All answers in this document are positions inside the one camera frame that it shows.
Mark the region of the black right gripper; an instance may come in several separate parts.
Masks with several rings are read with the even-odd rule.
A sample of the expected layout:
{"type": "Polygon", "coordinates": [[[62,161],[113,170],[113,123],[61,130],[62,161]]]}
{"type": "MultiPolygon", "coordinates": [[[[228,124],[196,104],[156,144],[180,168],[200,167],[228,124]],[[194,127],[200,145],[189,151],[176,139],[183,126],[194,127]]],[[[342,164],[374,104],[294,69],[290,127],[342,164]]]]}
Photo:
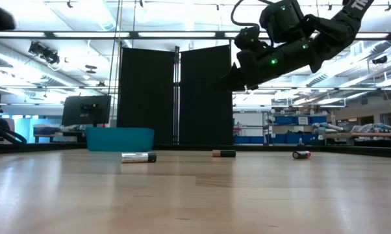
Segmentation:
{"type": "Polygon", "coordinates": [[[265,44],[238,46],[240,49],[230,70],[214,85],[215,90],[244,92],[257,89],[259,84],[280,77],[292,71],[293,47],[290,44],[270,47],[265,44]]]}

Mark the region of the copper black Duracell battery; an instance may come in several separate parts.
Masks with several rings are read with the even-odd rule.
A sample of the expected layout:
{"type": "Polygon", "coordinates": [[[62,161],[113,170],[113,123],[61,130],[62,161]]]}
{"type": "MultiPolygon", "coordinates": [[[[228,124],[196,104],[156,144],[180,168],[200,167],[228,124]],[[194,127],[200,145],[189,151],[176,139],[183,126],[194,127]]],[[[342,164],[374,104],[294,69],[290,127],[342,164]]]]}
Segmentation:
{"type": "Polygon", "coordinates": [[[234,150],[212,150],[213,157],[235,158],[236,152],[234,150]]]}

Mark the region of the silver Energizer battery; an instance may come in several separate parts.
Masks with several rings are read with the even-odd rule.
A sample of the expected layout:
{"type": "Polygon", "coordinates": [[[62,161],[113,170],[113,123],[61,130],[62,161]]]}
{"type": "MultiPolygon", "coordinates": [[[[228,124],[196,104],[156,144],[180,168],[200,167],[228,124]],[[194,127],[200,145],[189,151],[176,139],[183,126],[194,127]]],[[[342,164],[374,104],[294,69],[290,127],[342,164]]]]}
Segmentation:
{"type": "Polygon", "coordinates": [[[122,153],[122,163],[155,163],[157,154],[153,152],[122,153]]]}

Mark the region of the black divider panel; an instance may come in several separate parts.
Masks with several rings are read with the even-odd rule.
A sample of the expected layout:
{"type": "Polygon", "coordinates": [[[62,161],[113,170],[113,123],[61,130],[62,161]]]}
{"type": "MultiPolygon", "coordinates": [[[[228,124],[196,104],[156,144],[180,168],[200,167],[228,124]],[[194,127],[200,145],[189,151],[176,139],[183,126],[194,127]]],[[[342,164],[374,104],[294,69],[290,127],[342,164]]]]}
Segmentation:
{"type": "Polygon", "coordinates": [[[233,144],[232,94],[216,88],[230,68],[231,52],[228,45],[181,53],[181,144],[233,144]]]}
{"type": "Polygon", "coordinates": [[[173,142],[174,53],[122,49],[117,126],[154,130],[154,144],[173,142]]]}

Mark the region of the blue storage crate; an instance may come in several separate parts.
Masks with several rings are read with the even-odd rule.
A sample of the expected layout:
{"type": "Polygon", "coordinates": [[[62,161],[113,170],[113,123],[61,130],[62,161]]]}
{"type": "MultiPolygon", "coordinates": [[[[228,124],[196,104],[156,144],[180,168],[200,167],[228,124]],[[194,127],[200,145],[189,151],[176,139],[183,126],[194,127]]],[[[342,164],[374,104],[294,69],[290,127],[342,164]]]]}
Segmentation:
{"type": "Polygon", "coordinates": [[[263,144],[264,137],[263,136],[235,136],[234,143],[235,144],[263,144]]]}

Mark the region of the shelf with blue bins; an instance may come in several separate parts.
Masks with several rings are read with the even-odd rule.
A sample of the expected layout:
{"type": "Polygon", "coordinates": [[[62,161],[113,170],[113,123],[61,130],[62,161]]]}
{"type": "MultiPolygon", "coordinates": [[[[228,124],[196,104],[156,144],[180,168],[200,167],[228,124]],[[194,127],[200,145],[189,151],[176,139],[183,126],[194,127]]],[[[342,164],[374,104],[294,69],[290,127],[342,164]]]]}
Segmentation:
{"type": "Polygon", "coordinates": [[[312,124],[326,122],[328,113],[301,114],[294,112],[262,112],[262,135],[264,145],[306,144],[316,140],[312,124]]]}

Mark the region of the black computer monitor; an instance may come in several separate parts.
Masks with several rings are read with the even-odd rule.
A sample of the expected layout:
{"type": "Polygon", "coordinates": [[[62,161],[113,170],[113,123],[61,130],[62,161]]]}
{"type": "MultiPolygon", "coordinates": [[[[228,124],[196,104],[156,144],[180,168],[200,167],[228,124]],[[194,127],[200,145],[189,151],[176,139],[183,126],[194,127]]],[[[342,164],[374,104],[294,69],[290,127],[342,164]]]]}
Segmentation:
{"type": "Polygon", "coordinates": [[[87,125],[108,123],[110,96],[70,96],[64,102],[62,125],[87,125]]]}

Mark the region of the blue plastic bin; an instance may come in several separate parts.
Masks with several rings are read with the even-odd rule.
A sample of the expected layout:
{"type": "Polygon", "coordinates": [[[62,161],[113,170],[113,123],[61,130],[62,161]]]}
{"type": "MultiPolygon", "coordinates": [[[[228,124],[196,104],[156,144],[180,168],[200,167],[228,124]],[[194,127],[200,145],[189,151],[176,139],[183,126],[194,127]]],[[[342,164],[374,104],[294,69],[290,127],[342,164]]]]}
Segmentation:
{"type": "Polygon", "coordinates": [[[139,127],[88,127],[86,145],[89,151],[151,151],[155,132],[139,127]]]}

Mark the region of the wooden workbench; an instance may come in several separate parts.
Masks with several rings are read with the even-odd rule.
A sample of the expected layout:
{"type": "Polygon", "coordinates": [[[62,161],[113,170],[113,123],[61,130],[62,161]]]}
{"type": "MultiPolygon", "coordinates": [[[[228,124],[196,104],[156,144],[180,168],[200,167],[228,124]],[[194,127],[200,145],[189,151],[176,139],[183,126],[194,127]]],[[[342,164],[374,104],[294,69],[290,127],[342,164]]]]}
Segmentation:
{"type": "Polygon", "coordinates": [[[374,141],[389,141],[391,147],[391,125],[384,123],[369,123],[366,125],[355,125],[350,130],[331,124],[322,133],[325,143],[329,141],[345,142],[348,146],[356,146],[358,142],[367,146],[375,147],[374,141]]]}

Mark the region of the black office desk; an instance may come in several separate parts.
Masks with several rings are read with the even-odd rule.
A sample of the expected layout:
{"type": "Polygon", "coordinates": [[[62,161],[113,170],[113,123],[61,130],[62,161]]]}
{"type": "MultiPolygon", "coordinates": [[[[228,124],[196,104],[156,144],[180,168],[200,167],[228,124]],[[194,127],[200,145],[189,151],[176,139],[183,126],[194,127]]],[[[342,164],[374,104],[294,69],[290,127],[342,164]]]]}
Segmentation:
{"type": "Polygon", "coordinates": [[[47,138],[48,143],[86,143],[86,133],[84,131],[34,134],[35,143],[40,143],[41,138],[47,138]]]}

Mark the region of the black aluminium table frame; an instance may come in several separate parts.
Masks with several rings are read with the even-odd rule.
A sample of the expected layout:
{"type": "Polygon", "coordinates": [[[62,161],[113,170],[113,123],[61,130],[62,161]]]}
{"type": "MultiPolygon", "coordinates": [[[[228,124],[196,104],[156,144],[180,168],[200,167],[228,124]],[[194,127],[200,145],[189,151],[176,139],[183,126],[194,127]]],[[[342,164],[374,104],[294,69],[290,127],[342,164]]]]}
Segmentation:
{"type": "MultiPolygon", "coordinates": [[[[27,145],[0,144],[0,154],[28,153],[37,151],[83,150],[85,143],[34,143],[27,145]]],[[[391,158],[391,148],[360,147],[360,146],[196,146],[196,145],[156,145],[154,150],[164,151],[210,151],[210,150],[235,150],[235,151],[263,151],[283,152],[306,150],[311,152],[343,153],[354,155],[366,155],[373,157],[391,158]]]]}

